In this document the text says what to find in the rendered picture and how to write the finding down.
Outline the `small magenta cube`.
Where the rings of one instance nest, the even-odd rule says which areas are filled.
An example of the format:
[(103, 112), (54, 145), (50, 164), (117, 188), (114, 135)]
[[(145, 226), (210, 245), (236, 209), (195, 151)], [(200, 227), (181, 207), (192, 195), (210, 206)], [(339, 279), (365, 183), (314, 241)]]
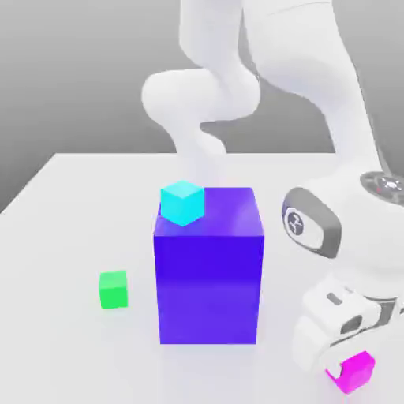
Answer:
[(339, 378), (330, 377), (327, 369), (324, 371), (342, 393), (349, 395), (370, 381), (376, 360), (367, 351), (362, 351), (341, 363)]

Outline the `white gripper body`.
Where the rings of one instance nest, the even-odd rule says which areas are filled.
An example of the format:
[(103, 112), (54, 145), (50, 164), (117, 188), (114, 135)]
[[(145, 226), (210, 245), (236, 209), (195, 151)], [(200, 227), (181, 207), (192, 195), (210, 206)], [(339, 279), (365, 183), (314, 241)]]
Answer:
[(301, 315), (294, 328), (292, 356), (306, 372), (325, 370), (366, 350), (377, 317), (368, 315)]

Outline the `large blue box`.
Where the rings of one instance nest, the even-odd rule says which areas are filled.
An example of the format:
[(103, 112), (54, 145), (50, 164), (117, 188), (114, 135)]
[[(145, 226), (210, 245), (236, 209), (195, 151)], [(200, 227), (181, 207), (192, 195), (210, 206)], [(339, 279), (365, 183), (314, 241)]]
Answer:
[(255, 344), (264, 228), (250, 188), (207, 188), (187, 226), (159, 215), (153, 234), (162, 344)]

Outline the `small cyan cube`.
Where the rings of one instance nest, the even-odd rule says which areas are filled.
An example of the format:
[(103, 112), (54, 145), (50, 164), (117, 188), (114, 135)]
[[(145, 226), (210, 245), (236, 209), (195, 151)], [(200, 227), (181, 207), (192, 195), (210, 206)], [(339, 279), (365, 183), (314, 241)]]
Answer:
[(205, 213), (204, 187), (178, 181), (160, 190), (160, 214), (179, 226), (187, 226)]

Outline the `small green cube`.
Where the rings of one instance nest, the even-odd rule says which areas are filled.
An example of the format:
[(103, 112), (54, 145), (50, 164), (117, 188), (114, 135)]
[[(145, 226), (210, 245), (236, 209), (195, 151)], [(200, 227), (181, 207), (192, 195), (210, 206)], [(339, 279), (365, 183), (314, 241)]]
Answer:
[(128, 306), (125, 271), (105, 271), (100, 274), (99, 299), (102, 309), (120, 309)]

